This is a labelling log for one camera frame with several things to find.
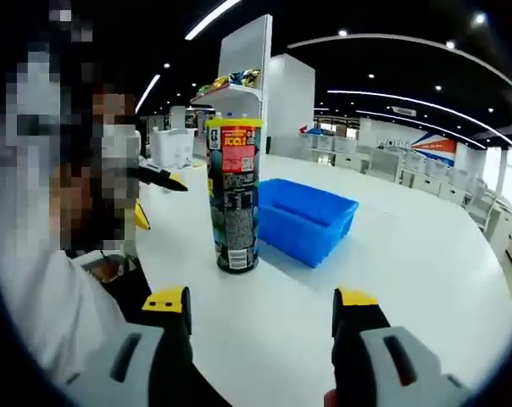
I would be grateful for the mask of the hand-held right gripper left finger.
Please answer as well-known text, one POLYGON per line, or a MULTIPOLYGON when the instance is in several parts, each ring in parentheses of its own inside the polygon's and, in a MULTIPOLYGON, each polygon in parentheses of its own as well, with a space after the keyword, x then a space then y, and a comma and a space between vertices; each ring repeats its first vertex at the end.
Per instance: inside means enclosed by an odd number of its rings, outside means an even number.
POLYGON ((188 287, 147 297, 127 324, 64 388, 77 406, 228 406, 193 363, 188 287))

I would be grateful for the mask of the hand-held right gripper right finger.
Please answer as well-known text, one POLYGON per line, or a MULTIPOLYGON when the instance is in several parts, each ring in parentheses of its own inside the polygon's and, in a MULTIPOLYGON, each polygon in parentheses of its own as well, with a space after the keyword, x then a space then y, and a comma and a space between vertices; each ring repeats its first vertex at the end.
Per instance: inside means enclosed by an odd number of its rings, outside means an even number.
POLYGON ((331 336, 337 406, 462 406, 470 390, 367 293, 334 290, 331 336))

